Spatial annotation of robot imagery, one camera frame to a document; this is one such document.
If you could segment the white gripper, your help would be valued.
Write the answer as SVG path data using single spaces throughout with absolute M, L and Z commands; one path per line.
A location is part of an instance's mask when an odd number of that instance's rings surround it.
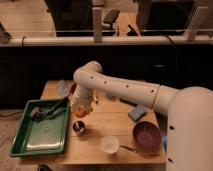
M 72 107 L 75 111 L 89 113 L 92 109 L 93 90 L 78 85 L 73 94 Z

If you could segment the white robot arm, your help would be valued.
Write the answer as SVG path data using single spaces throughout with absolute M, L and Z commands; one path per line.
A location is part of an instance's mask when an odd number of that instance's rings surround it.
M 73 79 L 76 105 L 88 106 L 95 90 L 153 109 L 168 118 L 166 171 L 213 171 L 213 91 L 168 86 L 106 76 L 91 61 Z

